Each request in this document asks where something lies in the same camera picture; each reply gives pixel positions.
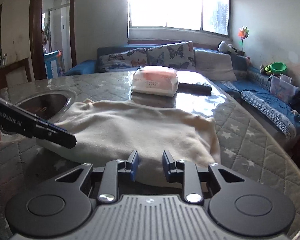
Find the cream cloth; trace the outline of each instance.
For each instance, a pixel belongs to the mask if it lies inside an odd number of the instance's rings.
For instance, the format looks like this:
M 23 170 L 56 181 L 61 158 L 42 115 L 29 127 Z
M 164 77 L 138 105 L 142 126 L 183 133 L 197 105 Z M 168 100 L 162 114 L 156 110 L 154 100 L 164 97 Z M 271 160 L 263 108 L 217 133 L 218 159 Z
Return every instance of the cream cloth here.
M 56 125 L 75 135 L 76 146 L 67 149 L 37 140 L 40 146 L 95 167 L 115 159 L 127 160 L 132 150 L 137 150 L 137 181 L 148 185 L 172 186 L 163 174 L 164 150 L 169 150 L 175 160 L 186 159 L 202 167 L 220 162 L 214 118 L 205 119 L 175 108 L 86 99 L 74 103 Z

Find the stuffed toy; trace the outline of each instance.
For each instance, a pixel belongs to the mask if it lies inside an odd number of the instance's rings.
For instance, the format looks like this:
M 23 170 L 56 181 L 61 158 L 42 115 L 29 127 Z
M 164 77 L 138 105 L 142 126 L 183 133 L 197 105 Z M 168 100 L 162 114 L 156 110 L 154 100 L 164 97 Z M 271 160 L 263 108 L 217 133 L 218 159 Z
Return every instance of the stuffed toy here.
M 269 81 L 271 81 L 271 77 L 272 77 L 272 76 L 275 76 L 275 77 L 277 77 L 277 78 L 280 78 L 280 75 L 279 75 L 279 74 L 274 74 L 274 73 L 272 73 L 270 65 L 271 65 L 271 63 L 270 63 L 269 65 L 267 65 L 267 66 L 261 65 L 261 66 L 260 66 L 260 73 L 263 74 L 263 75 L 270 76 L 270 77 L 268 78 Z
M 232 44 L 227 45 L 225 41 L 219 43 L 219 52 L 237 54 L 236 49 L 232 48 Z
M 245 57 L 245 58 L 246 58 L 247 65 L 250 66 L 251 65 L 250 57 Z
M 271 65 L 271 63 L 267 66 L 261 65 L 260 66 L 260 73 L 263 74 L 263 75 L 271 76 L 272 72 L 271 72 L 270 65 Z

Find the table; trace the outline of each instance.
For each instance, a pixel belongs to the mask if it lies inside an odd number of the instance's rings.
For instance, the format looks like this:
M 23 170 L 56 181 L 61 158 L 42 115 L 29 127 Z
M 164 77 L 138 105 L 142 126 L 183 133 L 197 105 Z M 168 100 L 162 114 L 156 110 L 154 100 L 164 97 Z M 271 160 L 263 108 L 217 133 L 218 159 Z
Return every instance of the table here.
M 133 72 L 98 73 L 40 80 L 0 90 L 0 97 L 17 103 L 29 96 L 47 91 L 70 89 L 75 101 L 133 100 L 157 107 L 175 107 L 215 118 L 221 151 L 221 163 L 244 176 L 264 183 L 290 197 L 296 207 L 296 218 L 288 235 L 300 230 L 300 171 L 286 152 L 267 131 L 232 97 L 198 73 L 178 72 L 181 82 L 206 82 L 212 85 L 211 96 L 177 93 L 173 98 L 138 94 L 130 91 Z M 35 139 L 0 145 L 0 221 L 4 206 L 17 192 L 77 166 L 53 152 L 37 146 Z M 162 188 L 125 185 L 130 194 L 160 194 Z M 166 194 L 178 189 L 165 189 Z M 7 236 L 5 224 L 0 225 Z

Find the sofa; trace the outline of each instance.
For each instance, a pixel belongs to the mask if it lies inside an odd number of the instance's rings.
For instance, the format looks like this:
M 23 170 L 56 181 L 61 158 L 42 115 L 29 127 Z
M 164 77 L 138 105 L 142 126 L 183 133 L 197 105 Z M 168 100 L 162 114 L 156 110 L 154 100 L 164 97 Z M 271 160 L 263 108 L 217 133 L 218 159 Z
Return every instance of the sofa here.
M 180 50 L 181 44 L 184 44 L 183 51 Z M 98 48 L 96 60 L 82 62 L 65 73 L 65 76 L 136 71 L 143 65 L 164 65 L 177 70 L 196 71 L 240 102 L 285 150 L 292 148 L 300 138 L 300 115 L 291 111 L 287 103 L 270 94 L 269 77 L 260 74 L 260 71 L 253 66 L 248 66 L 243 56 L 191 48 L 191 44 L 191 42 L 170 44 L 170 46 L 168 44 L 164 48 L 162 45 L 155 44 Z M 166 55 L 163 58 L 162 51 L 166 47 L 168 50 L 165 50 Z M 178 53 L 184 54 L 182 54 L 182 62 L 174 61 L 181 59 Z M 129 64 L 120 61 L 127 58 Z M 213 67 L 206 69 L 206 66 L 211 64 Z

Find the bottle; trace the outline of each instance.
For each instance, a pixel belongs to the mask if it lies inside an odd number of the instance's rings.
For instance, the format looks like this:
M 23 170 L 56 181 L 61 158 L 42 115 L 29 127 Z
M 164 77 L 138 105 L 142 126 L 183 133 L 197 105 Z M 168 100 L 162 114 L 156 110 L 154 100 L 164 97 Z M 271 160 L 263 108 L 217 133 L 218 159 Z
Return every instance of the bottle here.
M 3 54 L 2 64 L 5 66 L 7 64 L 7 53 Z

